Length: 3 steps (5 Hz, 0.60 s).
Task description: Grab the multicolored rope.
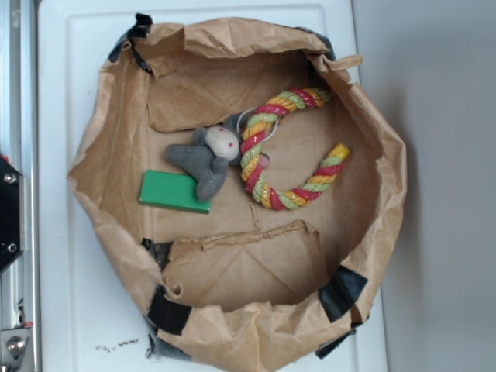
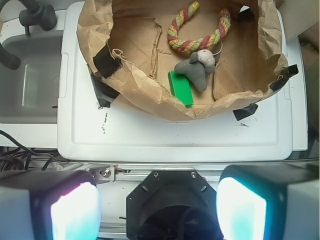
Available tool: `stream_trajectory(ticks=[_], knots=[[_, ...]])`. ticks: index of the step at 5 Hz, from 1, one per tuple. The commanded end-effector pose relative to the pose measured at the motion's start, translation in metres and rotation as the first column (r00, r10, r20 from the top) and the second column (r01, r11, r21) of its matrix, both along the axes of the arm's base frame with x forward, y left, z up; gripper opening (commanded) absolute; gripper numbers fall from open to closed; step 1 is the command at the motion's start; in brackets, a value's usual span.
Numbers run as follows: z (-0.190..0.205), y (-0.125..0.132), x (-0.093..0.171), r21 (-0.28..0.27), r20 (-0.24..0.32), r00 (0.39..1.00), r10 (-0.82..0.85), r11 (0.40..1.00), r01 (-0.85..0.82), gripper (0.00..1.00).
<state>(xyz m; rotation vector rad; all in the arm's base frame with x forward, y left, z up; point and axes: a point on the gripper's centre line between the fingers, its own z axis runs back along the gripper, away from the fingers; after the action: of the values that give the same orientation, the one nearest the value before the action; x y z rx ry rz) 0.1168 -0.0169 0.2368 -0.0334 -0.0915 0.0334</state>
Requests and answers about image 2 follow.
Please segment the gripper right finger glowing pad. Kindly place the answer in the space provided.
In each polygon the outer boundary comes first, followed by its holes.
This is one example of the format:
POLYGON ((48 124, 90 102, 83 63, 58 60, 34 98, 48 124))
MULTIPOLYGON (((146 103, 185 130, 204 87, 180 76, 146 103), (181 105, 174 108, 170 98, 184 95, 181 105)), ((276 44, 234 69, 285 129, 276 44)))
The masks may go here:
POLYGON ((319 164, 229 165, 219 179, 216 211, 227 240, 318 240, 319 164))

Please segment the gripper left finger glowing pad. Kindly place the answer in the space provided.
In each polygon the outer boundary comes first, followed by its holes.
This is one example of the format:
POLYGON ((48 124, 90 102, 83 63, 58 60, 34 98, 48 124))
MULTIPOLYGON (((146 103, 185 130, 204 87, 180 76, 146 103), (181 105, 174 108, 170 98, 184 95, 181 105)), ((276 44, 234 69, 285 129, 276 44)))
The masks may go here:
POLYGON ((100 192, 84 170, 9 170, 0 174, 2 240, 95 240, 100 192))

